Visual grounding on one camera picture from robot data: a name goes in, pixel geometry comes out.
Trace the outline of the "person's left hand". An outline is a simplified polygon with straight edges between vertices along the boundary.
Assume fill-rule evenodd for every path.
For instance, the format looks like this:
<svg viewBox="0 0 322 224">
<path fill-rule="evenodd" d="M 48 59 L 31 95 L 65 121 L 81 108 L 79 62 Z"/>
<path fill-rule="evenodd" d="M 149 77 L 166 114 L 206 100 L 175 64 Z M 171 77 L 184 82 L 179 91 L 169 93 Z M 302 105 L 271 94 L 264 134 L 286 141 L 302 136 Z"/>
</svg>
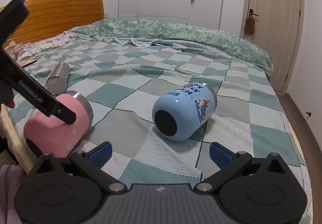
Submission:
<svg viewBox="0 0 322 224">
<path fill-rule="evenodd" d="M 7 101 L 6 103 L 1 104 L 1 120 L 11 122 L 11 119 L 8 115 L 7 108 L 13 109 L 15 107 L 14 100 Z"/>
</svg>

